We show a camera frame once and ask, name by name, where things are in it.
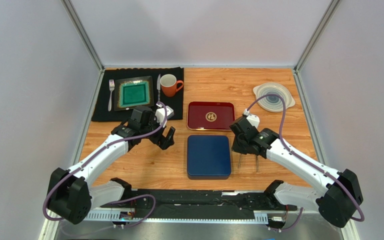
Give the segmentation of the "metal serving tongs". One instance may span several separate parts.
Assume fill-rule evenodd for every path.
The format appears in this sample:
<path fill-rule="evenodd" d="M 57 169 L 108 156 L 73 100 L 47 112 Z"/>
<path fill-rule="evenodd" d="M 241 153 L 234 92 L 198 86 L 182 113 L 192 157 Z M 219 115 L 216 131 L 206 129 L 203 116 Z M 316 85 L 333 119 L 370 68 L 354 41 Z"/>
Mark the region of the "metal serving tongs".
<path fill-rule="evenodd" d="M 241 168 L 243 156 L 244 156 L 244 154 L 242 154 L 242 153 L 239 155 L 238 164 L 237 164 L 238 169 Z M 258 155 L 254 155 L 254 162 L 255 162 L 255 172 L 258 173 L 259 172 L 259 156 Z"/>

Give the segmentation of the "navy box lid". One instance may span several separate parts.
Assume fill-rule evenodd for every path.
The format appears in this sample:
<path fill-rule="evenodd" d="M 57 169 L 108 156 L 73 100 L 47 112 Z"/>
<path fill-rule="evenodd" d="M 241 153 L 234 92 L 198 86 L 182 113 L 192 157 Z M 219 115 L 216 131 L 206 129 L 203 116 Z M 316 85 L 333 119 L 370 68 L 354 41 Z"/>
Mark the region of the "navy box lid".
<path fill-rule="evenodd" d="M 225 135 L 190 135 L 186 156 L 189 175 L 231 175 L 231 149 Z"/>

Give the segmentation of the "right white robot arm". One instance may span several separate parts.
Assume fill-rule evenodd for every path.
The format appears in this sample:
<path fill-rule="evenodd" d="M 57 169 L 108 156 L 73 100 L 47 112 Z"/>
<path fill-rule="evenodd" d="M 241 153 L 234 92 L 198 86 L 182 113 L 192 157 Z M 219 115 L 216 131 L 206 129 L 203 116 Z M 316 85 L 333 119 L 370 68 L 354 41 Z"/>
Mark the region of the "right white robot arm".
<path fill-rule="evenodd" d="M 275 131 L 258 130 L 247 116 L 230 126 L 234 133 L 232 151 L 261 156 L 275 162 L 307 182 L 309 187 L 275 180 L 267 187 L 282 205 L 318 211 L 331 225 L 343 228 L 363 203 L 358 176 L 351 170 L 339 171 L 326 166 L 292 147 Z"/>

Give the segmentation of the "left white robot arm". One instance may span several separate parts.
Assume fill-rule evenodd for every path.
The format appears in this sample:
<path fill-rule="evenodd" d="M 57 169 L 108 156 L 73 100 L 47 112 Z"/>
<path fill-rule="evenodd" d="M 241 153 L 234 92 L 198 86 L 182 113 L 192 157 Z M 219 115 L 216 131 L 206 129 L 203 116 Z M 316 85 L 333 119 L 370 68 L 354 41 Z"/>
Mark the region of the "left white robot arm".
<path fill-rule="evenodd" d="M 68 169 L 59 167 L 52 172 L 42 206 L 42 213 L 47 220 L 66 220 L 76 225 L 91 210 L 119 201 L 129 185 L 116 178 L 106 184 L 93 186 L 97 178 L 143 139 L 148 139 L 162 150 L 174 144 L 174 127 L 164 135 L 167 121 L 174 116 L 174 110 L 162 102 L 156 106 L 156 109 L 135 107 L 131 116 L 116 126 L 90 155 Z"/>

